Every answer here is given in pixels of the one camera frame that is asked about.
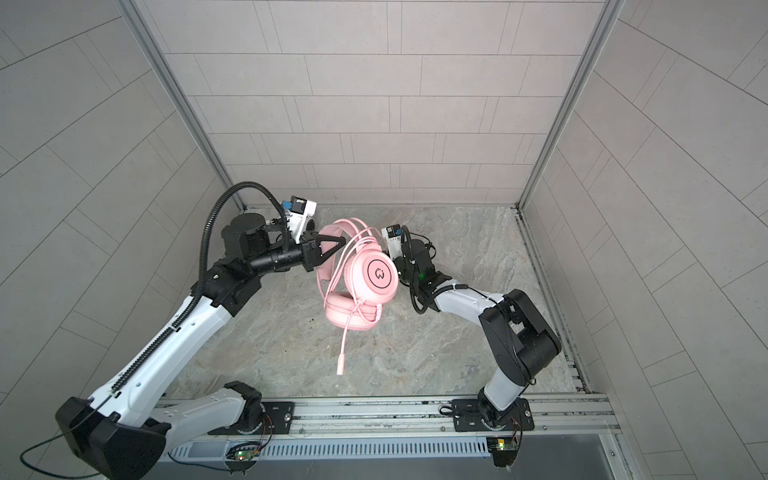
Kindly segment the pink headphones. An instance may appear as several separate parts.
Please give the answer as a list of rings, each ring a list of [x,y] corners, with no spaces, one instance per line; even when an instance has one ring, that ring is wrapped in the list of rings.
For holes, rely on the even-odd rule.
[[[365,331],[381,319],[398,287],[397,270],[373,229],[358,218],[339,219],[320,230],[346,245],[315,269],[327,319],[339,328]]]

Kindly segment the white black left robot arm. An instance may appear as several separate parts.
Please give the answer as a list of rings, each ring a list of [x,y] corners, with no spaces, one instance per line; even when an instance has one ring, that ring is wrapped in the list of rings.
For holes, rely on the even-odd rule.
[[[211,263],[216,219],[242,189],[262,193],[279,217],[269,223],[256,213],[236,216],[221,231],[224,257]],[[140,479],[168,450],[200,435],[266,429],[260,392],[240,381],[179,409],[156,405],[197,351],[260,290],[263,276],[294,266],[319,272],[347,245],[348,235],[337,225],[309,229],[314,209],[313,202],[299,197],[278,203],[253,181],[230,187],[216,200],[203,227],[198,280],[179,310],[109,382],[86,399],[69,398],[56,412],[75,457],[108,479]]]

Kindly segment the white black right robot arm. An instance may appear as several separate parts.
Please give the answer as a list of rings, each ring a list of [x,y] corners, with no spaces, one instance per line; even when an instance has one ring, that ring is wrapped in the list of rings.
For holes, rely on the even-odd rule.
[[[497,365],[478,394],[482,421],[490,429],[521,427],[520,397],[561,353],[559,336],[525,292],[492,294],[456,281],[436,269],[431,245],[405,229],[388,243],[416,313],[448,313],[481,327]]]

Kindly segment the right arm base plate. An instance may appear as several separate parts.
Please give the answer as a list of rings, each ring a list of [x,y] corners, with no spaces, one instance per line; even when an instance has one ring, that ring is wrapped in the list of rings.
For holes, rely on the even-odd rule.
[[[525,398],[516,399],[507,409],[497,410],[481,399],[453,399],[440,407],[457,432],[528,432],[535,429],[533,414]]]

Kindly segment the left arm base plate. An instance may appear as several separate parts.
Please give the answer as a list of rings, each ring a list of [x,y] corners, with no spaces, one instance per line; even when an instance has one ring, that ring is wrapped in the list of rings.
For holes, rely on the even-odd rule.
[[[262,402],[260,410],[246,408],[234,425],[208,431],[208,435],[284,435],[291,430],[296,404],[289,401]]]

